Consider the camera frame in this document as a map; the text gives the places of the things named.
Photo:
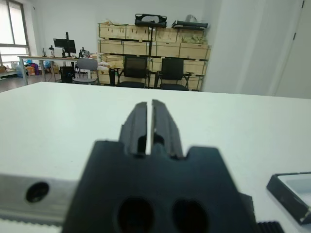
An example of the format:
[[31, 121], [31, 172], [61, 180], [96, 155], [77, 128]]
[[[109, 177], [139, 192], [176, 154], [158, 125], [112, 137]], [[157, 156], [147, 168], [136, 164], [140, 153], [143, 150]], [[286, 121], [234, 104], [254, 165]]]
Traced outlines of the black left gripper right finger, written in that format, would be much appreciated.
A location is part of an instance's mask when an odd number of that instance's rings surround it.
[[172, 158], [183, 158], [179, 129], [165, 103], [152, 100], [151, 146], [161, 144]]

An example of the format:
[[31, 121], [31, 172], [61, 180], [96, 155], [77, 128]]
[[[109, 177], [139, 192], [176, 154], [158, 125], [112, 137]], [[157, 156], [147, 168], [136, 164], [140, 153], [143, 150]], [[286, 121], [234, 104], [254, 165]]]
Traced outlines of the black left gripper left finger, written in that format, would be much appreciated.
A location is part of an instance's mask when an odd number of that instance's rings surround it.
[[135, 105], [121, 126], [119, 141], [127, 154], [145, 155], [147, 141], [147, 102]]

